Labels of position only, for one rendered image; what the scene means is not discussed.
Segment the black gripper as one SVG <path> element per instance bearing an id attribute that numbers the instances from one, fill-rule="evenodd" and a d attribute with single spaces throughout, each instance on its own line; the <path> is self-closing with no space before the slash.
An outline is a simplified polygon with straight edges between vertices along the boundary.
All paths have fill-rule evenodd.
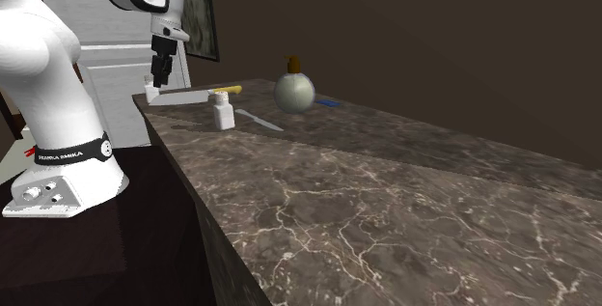
<path id="1" fill-rule="evenodd" d="M 156 53 L 152 56 L 150 72 L 154 85 L 166 86 L 172 72 L 173 57 L 177 54 L 178 42 L 164 37 L 153 35 L 151 50 Z"/>

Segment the white shaker bottle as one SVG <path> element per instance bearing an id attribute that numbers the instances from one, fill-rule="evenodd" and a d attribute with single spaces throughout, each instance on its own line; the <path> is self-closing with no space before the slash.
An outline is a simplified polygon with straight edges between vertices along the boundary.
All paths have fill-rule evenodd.
<path id="1" fill-rule="evenodd" d="M 227 92 L 216 92 L 214 96 L 213 112 L 216 127 L 219 130 L 234 128 L 233 106 L 229 102 L 229 94 Z"/>
<path id="2" fill-rule="evenodd" d="M 154 86 L 154 80 L 151 74 L 146 74 L 144 76 L 144 80 L 146 100 L 147 103 L 151 103 L 156 97 L 160 95 L 160 91 L 157 87 Z"/>

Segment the grey table knife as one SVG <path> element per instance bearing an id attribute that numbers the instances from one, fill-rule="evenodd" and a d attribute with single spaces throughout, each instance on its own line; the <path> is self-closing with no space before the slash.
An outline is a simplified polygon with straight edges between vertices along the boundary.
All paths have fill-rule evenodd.
<path id="1" fill-rule="evenodd" d="M 255 122 L 255 123 L 259 124 L 259 125 L 265 126 L 267 128 L 270 128 L 272 130 L 284 131 L 282 128 L 278 127 L 277 125 L 271 124 L 270 122 L 268 122 L 268 121 L 266 121 L 264 119 L 261 119 L 261 118 L 255 116 L 255 115 L 247 112 L 244 109 L 237 108 L 237 109 L 234 109 L 234 112 L 237 113 L 237 114 L 239 114 L 239 115 L 248 117 L 248 118 L 252 119 L 253 122 Z"/>

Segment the round pale green soap dispenser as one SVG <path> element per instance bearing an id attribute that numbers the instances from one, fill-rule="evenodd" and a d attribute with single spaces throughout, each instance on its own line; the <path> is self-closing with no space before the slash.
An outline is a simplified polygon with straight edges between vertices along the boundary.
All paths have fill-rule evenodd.
<path id="1" fill-rule="evenodd" d="M 308 111 L 315 101 L 315 86 L 301 71 L 300 61 L 296 55 L 286 56 L 286 59 L 287 72 L 274 86 L 274 101 L 285 113 L 302 114 Z"/>

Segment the dark robot stand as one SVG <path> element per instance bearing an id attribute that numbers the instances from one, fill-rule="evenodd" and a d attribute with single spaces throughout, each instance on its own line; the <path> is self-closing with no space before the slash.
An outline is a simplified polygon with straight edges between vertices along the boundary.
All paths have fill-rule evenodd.
<path id="1" fill-rule="evenodd" d="M 0 215 L 0 306 L 217 306 L 195 204 L 162 150 L 118 149 L 116 198 L 71 218 Z"/>

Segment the yellow handled cleaver knife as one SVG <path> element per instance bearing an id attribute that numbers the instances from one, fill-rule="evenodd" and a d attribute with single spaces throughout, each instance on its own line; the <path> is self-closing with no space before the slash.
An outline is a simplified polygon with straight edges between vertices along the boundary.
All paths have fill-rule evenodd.
<path id="1" fill-rule="evenodd" d="M 207 102 L 209 97 L 219 93 L 225 92 L 228 94 L 240 94 L 242 91 L 241 86 L 230 86 L 223 88 L 214 88 L 207 90 L 198 91 L 187 91 L 177 92 L 168 94 L 159 94 L 149 101 L 150 106 L 168 106 L 168 105 L 186 105 Z"/>

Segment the dark framed wall picture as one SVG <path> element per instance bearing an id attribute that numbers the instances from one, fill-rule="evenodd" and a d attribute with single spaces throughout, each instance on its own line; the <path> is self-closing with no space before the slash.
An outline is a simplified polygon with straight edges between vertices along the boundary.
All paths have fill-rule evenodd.
<path id="1" fill-rule="evenodd" d="M 212 0 L 184 0 L 183 30 L 190 39 L 184 44 L 186 54 L 212 62 L 220 61 Z"/>

